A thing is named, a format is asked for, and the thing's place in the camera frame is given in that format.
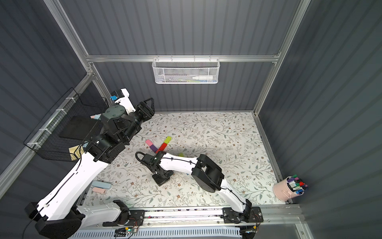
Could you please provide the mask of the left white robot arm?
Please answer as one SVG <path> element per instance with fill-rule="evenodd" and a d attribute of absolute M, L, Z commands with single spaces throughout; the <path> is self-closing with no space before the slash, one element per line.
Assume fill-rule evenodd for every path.
<path fill-rule="evenodd" d="M 140 132 L 142 123 L 155 114 L 153 98 L 133 106 L 126 89 L 114 91 L 111 98 L 114 105 L 99 118 L 102 123 L 99 135 L 83 141 L 86 147 L 76 165 L 45 198 L 26 206 L 25 211 L 36 222 L 41 236 L 67 239 L 87 226 L 103 223 L 123 226 L 134 219 L 120 200 L 89 208 L 76 205 L 94 178 L 125 150 Z"/>

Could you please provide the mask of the pink block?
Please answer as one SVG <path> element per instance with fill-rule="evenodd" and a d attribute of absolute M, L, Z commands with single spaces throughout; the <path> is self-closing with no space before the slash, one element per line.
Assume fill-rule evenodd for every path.
<path fill-rule="evenodd" d="M 149 140 L 149 139 L 148 139 L 148 140 L 146 140 L 145 142 L 146 142 L 146 144 L 147 144 L 149 147 L 151 147 L 151 146 L 153 145 L 152 141 L 151 141 L 151 140 Z"/>

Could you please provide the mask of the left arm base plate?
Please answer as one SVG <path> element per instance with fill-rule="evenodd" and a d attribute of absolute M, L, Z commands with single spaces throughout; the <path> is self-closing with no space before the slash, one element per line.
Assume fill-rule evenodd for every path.
<path fill-rule="evenodd" d="M 124 211 L 111 222 L 104 222 L 102 225 L 104 227 L 117 227 L 117 226 L 140 226 L 143 223 L 145 216 L 144 210 L 130 210 L 129 212 Z"/>

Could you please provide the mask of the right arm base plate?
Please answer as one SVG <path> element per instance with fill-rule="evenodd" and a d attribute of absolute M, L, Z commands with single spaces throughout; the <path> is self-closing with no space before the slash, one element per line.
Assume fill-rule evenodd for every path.
<path fill-rule="evenodd" d="M 222 215 L 220 216 L 226 224 L 238 223 L 262 223 L 264 221 L 263 214 L 260 207 L 252 207 L 244 213 L 239 213 L 231 208 L 223 208 Z"/>

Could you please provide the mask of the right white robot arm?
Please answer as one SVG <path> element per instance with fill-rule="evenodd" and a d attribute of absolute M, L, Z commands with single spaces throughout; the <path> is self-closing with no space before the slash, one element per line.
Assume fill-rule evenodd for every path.
<path fill-rule="evenodd" d="M 138 151 L 135 158 L 153 173 L 152 177 L 157 185 L 161 186 L 169 181 L 174 172 L 191 175 L 200 188 L 217 193 L 230 205 L 234 213 L 234 223 L 249 222 L 252 203 L 235 191 L 225 179 L 221 167 L 207 155 L 186 158 L 164 151 L 159 151 L 154 156 Z"/>

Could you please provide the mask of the long red block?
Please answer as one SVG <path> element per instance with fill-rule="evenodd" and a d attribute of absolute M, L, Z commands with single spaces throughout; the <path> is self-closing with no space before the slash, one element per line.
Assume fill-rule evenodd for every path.
<path fill-rule="evenodd" d="M 162 143 L 162 145 L 159 147 L 158 151 L 164 151 L 165 148 L 167 147 L 167 143 Z"/>

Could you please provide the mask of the purple block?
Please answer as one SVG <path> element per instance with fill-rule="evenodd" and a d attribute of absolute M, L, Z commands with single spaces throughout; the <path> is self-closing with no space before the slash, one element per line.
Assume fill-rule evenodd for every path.
<path fill-rule="evenodd" d="M 157 151 L 158 151 L 158 148 L 157 148 L 155 145 L 150 145 L 149 147 L 150 147 L 150 149 L 151 149 L 153 152 L 157 152 Z"/>

